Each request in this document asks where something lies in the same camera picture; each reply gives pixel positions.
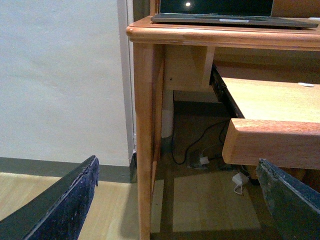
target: white wall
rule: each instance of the white wall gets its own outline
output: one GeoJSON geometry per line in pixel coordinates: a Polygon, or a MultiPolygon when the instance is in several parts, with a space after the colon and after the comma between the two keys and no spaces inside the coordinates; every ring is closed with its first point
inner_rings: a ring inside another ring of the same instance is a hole
{"type": "Polygon", "coordinates": [[[0,157],[129,165],[118,6],[126,2],[1,1],[0,157]]]}

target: desk leg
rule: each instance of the desk leg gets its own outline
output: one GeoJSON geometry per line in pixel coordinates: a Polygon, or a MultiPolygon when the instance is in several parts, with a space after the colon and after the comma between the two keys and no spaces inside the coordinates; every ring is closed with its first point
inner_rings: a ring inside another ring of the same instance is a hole
{"type": "Polygon", "coordinates": [[[158,155],[155,148],[159,147],[161,138],[157,122],[162,108],[159,102],[162,102],[164,48],[157,44],[134,43],[133,54],[140,240],[149,240],[153,160],[155,154],[158,155]]]}

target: laptop screen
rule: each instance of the laptop screen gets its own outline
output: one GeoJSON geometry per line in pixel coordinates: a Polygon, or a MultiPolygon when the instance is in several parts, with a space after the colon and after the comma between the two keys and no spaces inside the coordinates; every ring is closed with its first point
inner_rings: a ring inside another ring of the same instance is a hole
{"type": "Polygon", "coordinates": [[[269,17],[273,0],[161,0],[160,13],[269,17]]]}

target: white plug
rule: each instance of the white plug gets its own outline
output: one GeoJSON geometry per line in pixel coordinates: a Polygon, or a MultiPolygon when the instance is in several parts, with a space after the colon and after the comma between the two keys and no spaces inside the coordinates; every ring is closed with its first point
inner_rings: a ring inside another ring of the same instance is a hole
{"type": "Polygon", "coordinates": [[[237,173],[233,176],[232,181],[237,185],[245,185],[248,183],[249,178],[244,175],[242,172],[237,173]]]}
{"type": "Polygon", "coordinates": [[[236,175],[234,175],[232,177],[232,181],[236,184],[235,188],[234,188],[234,192],[236,194],[239,194],[239,195],[242,195],[242,188],[243,188],[243,185],[245,185],[246,183],[248,183],[249,181],[249,178],[244,175],[242,172],[239,172],[237,173],[236,175]]]}

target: laptop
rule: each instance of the laptop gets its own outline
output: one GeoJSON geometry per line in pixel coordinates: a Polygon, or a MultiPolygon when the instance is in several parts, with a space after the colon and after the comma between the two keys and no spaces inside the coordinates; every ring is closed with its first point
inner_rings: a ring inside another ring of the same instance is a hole
{"type": "Polygon", "coordinates": [[[160,0],[155,23],[317,28],[318,24],[271,17],[274,0],[160,0]]]}

